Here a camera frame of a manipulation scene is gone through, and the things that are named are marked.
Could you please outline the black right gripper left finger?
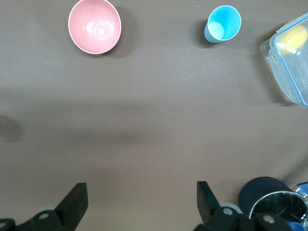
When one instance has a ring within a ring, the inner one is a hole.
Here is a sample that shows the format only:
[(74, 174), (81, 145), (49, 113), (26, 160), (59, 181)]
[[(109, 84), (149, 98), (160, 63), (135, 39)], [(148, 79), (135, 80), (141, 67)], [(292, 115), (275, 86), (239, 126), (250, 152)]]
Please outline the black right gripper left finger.
[(43, 210), (19, 225), (16, 225), (14, 219), (2, 218), (0, 229), (2, 231), (74, 231), (87, 209), (87, 184), (77, 183), (54, 209)]

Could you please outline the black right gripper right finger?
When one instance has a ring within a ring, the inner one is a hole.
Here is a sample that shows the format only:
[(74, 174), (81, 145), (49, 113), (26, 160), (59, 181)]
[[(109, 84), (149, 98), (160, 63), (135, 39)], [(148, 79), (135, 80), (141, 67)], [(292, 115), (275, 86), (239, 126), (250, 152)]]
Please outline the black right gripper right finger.
[(202, 219), (196, 231), (291, 231), (292, 228), (281, 217), (261, 213), (248, 218), (234, 208), (221, 206), (206, 181), (198, 181), (197, 207)]

